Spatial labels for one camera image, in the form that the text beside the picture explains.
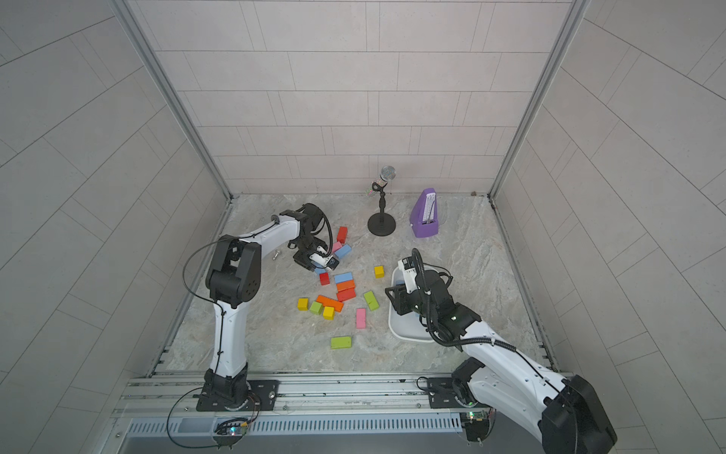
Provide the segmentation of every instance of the microphone stand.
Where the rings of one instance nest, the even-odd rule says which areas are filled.
[[[383,212],[383,210],[386,209],[386,192],[383,190],[383,186],[374,182],[371,188],[375,192],[380,193],[380,200],[378,202],[380,212],[373,214],[370,218],[368,218],[368,230],[373,235],[385,237],[393,233],[396,229],[396,220],[390,214]]]

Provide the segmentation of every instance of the black round base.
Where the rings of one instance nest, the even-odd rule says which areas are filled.
[[[376,213],[368,219],[368,230],[373,235],[385,237],[396,229],[396,220],[388,213]]]

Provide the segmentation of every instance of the green block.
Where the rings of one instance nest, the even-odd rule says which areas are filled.
[[[330,348],[335,349],[349,349],[353,345],[353,340],[350,336],[334,337],[330,339]]]
[[[313,301],[313,304],[310,305],[310,309],[308,310],[315,315],[320,315],[322,313],[322,303]]]
[[[365,302],[368,303],[368,309],[372,311],[378,309],[378,300],[375,298],[373,291],[367,291],[366,293],[363,293],[363,297],[365,298]]]

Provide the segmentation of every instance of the yellow block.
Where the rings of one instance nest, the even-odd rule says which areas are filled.
[[[332,307],[325,307],[322,310],[322,317],[324,319],[332,320],[334,316],[335,316],[335,309],[333,309]]]

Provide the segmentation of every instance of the marble floor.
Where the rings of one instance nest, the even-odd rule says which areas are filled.
[[[262,286],[252,300],[247,322],[247,355],[250,371],[337,372],[450,372],[466,355],[437,344],[402,341],[389,331],[388,307],[383,292],[391,284],[397,261],[418,248],[427,263],[448,268],[454,275],[449,288],[454,300],[477,311],[508,342],[530,357],[537,356],[537,340],[486,197],[439,196],[439,234],[416,238],[409,213],[418,195],[388,195],[386,212],[397,222],[388,237],[368,232],[368,217],[378,209],[378,198],[365,195],[242,195],[224,233],[241,235],[269,221],[271,214],[318,205],[330,219],[333,236],[348,227],[347,243],[353,251],[343,258],[335,274],[352,271],[355,299],[346,302],[333,321],[297,309],[301,297],[311,301],[319,294],[335,298],[335,285],[322,287],[317,275],[293,261],[294,251],[281,247],[276,260],[262,260]],[[318,234],[327,242],[327,230]],[[375,279],[373,267],[383,265],[386,276]],[[355,309],[366,307],[362,294],[373,290],[380,309],[367,312],[367,327],[356,329]],[[200,295],[207,296],[203,284]],[[164,370],[206,370],[214,335],[212,305],[193,301],[171,349]],[[330,338],[352,336],[350,349],[331,350]]]

